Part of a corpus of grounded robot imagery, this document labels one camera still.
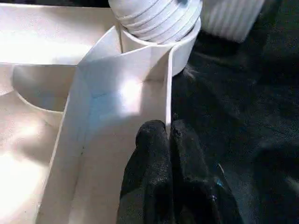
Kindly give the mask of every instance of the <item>black fabric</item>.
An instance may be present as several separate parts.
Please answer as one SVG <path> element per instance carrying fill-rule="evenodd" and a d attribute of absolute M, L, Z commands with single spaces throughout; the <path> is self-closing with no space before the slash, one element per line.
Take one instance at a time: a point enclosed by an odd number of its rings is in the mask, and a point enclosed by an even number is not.
<path fill-rule="evenodd" d="M 118 224 L 168 224 L 173 221 L 171 153 L 165 125 L 145 123 L 121 188 Z"/>
<path fill-rule="evenodd" d="M 161 121 L 145 123 L 124 172 L 118 223 L 241 224 L 222 169 L 206 161 L 204 145 L 183 121 L 170 145 Z"/>

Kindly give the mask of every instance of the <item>dark cloth background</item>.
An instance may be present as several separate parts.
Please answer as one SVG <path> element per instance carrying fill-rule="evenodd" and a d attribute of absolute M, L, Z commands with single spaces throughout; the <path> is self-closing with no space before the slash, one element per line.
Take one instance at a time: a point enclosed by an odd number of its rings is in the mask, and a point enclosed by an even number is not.
<path fill-rule="evenodd" d="M 107 7 L 95 0 L 16 0 Z M 243 44 L 204 32 L 173 79 L 172 119 L 219 162 L 245 223 L 298 223 L 299 2 L 266 0 Z"/>

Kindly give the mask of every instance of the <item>white divider wall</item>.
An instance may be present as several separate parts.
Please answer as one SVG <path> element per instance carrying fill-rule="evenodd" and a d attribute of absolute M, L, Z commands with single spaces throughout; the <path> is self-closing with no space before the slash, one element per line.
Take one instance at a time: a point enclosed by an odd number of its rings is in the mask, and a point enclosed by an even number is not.
<path fill-rule="evenodd" d="M 50 162 L 50 174 L 37 215 L 37 224 L 68 223 L 80 158 L 84 152 L 91 102 L 92 96 L 85 80 L 76 73 Z"/>

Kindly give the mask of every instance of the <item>black glove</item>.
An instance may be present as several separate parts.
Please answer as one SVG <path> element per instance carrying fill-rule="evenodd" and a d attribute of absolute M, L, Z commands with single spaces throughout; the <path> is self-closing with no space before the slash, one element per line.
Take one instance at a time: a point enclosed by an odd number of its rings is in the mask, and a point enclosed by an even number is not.
<path fill-rule="evenodd" d="M 119 224 L 242 223 L 221 167 L 182 121 L 170 145 L 161 121 L 142 125 L 121 188 Z"/>

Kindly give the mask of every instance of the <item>white ribbed object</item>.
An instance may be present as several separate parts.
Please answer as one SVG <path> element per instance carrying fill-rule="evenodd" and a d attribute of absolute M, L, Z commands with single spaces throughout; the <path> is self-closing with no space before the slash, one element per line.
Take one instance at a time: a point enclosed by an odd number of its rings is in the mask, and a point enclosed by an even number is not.
<path fill-rule="evenodd" d="M 126 5 L 125 2 L 132 5 L 130 10 L 128 7 L 121 8 Z M 116 18 L 132 35 L 159 44 L 176 42 L 187 35 L 198 21 L 202 9 L 202 0 L 144 0 L 142 2 L 146 7 L 128 2 L 109 0 Z"/>
<path fill-rule="evenodd" d="M 251 30 L 264 0 L 205 1 L 202 29 L 235 42 L 243 42 Z"/>

